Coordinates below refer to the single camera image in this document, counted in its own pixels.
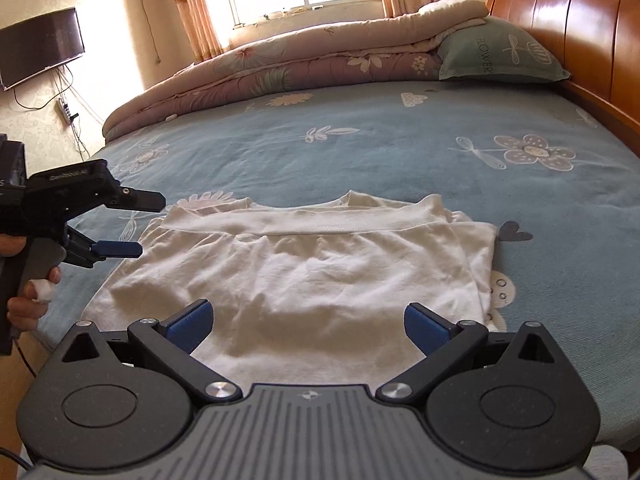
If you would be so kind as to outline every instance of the television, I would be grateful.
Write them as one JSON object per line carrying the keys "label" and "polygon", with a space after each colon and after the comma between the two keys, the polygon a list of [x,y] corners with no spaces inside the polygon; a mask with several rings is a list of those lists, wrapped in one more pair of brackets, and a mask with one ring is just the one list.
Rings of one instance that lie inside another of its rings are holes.
{"label": "television", "polygon": [[8,90],[84,54],[74,7],[0,29],[0,86]]}

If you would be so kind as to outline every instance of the cable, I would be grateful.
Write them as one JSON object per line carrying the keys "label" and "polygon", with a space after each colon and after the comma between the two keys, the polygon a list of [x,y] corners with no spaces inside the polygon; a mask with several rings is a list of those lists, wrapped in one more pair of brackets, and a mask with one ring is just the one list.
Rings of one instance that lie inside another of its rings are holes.
{"label": "cable", "polygon": [[59,97],[60,95],[62,95],[64,92],[66,92],[67,90],[69,90],[72,85],[74,83],[74,75],[71,74],[71,83],[69,83],[69,86],[66,87],[64,90],[58,92],[57,94],[55,94],[51,99],[49,99],[46,103],[44,103],[42,106],[34,108],[34,107],[30,107],[30,106],[25,106],[23,105],[20,101],[18,101],[18,96],[15,93],[15,87],[14,87],[14,99],[15,102],[18,103],[19,106],[21,106],[22,108],[24,108],[25,110],[42,110],[45,106],[47,106],[50,102],[53,101],[53,99],[55,99],[56,97]]}
{"label": "cable", "polygon": [[[65,68],[68,70],[68,72],[71,74],[71,77],[73,78],[73,73],[71,72],[71,69],[65,65]],[[58,72],[58,75],[62,76],[62,79],[68,84],[69,80],[66,78],[65,74],[62,72]],[[84,108],[86,108],[86,110],[92,115],[94,116],[94,119],[96,121],[98,121],[101,124],[104,124],[104,119],[102,117],[100,117],[100,114],[98,112],[96,112],[93,108],[91,108],[91,105],[87,102],[87,100],[82,97],[82,94],[78,91],[78,89],[71,85],[71,91],[75,94],[75,96],[78,98],[79,101],[82,101],[82,106],[84,106]]]}
{"label": "cable", "polygon": [[56,74],[58,74],[58,80],[56,81],[56,77],[54,76],[54,74],[51,74],[51,80],[53,81],[53,84],[56,86],[56,90],[58,91],[58,95],[60,96],[60,100],[63,103],[66,103],[66,97],[65,94],[62,90],[63,84],[62,84],[62,77],[60,76],[61,72],[60,69],[56,69]]}
{"label": "cable", "polygon": [[5,447],[0,447],[0,455],[10,458],[25,471],[28,471],[33,468],[33,466],[29,462],[27,462],[25,459],[23,459],[20,455],[15,454],[13,451]]}
{"label": "cable", "polygon": [[151,29],[151,23],[149,22],[149,15],[146,13],[145,0],[140,0],[140,2],[142,3],[142,11],[145,13],[146,24],[149,27],[149,34],[151,35],[151,41],[153,42],[154,50],[156,51],[156,64],[160,64],[162,63],[162,60],[160,59],[160,54],[158,54],[158,47],[156,47],[156,38],[154,38],[154,32]]}
{"label": "cable", "polygon": [[78,147],[78,153],[80,154],[80,158],[82,159],[82,161],[84,161],[84,155],[82,154],[82,152],[85,152],[88,156],[91,156],[91,153],[89,153],[89,150],[86,148],[86,146],[84,145],[84,142],[82,142],[82,139],[80,138],[80,135],[82,133],[82,130],[80,129],[80,117],[78,117],[78,126],[76,127],[76,124],[71,121],[71,131],[74,134],[74,137],[76,139],[76,146]]}
{"label": "cable", "polygon": [[20,354],[22,362],[27,367],[27,370],[31,372],[32,376],[36,377],[37,374],[36,374],[36,372],[33,371],[33,368],[31,368],[31,365],[27,361],[27,358],[24,356],[24,353],[22,352],[22,348],[20,348],[20,343],[18,343],[17,339],[14,339],[14,344],[15,344],[15,347],[17,348],[17,350],[18,350],[18,354]]}

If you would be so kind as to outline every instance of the white bandage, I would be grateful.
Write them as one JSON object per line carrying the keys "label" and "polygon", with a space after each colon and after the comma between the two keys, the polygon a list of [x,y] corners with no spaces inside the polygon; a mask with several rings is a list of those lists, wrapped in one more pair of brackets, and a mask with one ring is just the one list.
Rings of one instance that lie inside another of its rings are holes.
{"label": "white bandage", "polygon": [[36,289],[36,303],[51,303],[56,295],[56,284],[49,280],[29,280]]}

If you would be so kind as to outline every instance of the metal screw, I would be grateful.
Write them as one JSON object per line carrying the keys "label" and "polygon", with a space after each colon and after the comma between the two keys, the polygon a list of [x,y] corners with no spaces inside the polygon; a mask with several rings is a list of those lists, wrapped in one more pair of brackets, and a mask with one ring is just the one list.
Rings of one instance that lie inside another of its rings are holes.
{"label": "metal screw", "polygon": [[238,388],[235,384],[227,383],[226,381],[217,381],[215,383],[208,384],[204,391],[209,397],[227,399],[234,396],[238,391]]}
{"label": "metal screw", "polygon": [[387,383],[382,386],[380,393],[389,399],[405,399],[414,391],[405,383]]}

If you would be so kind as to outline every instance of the blue finger pad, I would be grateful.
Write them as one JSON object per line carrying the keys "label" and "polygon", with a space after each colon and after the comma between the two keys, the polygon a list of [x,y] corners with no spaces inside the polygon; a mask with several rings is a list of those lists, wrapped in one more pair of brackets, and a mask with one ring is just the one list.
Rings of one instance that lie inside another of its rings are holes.
{"label": "blue finger pad", "polygon": [[165,337],[190,354],[213,329],[213,307],[206,301],[195,310],[167,327]]}
{"label": "blue finger pad", "polygon": [[425,354],[430,355],[450,341],[449,330],[409,305],[404,310],[404,332]]}

